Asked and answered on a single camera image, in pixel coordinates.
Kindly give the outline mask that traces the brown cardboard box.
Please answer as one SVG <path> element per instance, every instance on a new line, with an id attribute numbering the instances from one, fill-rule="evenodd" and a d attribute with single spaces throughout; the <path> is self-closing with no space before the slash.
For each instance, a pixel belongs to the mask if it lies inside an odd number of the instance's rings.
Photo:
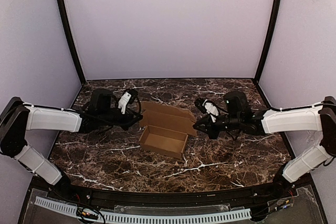
<path id="1" fill-rule="evenodd" d="M 142 149 L 182 159 L 189 136 L 196 136 L 191 111 L 154 102 L 142 102 L 144 131 L 139 139 Z"/>

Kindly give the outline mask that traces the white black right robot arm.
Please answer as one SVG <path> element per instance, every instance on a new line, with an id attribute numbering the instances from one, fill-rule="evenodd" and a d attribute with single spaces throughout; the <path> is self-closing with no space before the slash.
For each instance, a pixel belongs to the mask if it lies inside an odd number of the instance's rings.
<path id="1" fill-rule="evenodd" d="M 254 136 L 279 132 L 316 131 L 322 139 L 298 157 L 282 165 L 273 178 L 274 184 L 290 185 L 320 165 L 335 160 L 335 98 L 328 96 L 319 103 L 297 108 L 252 111 L 243 92 L 224 96 L 223 109 L 211 100 L 198 98 L 195 106 L 204 114 L 193 128 L 216 139 L 220 132 L 239 131 Z"/>

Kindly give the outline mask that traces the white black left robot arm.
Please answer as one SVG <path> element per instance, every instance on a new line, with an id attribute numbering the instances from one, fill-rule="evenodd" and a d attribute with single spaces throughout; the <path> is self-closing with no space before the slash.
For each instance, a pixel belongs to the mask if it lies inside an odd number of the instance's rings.
<path id="1" fill-rule="evenodd" d="M 68 176 L 26 141 L 26 132 L 90 133 L 114 126 L 126 131 L 143 118 L 141 107 L 137 111 L 128 107 L 133 102 L 140 102 L 135 89 L 125 90 L 120 98 L 110 90 L 96 89 L 79 110 L 34 105 L 13 97 L 1 113 L 1 155 L 18 161 L 48 184 L 64 187 L 71 183 Z"/>

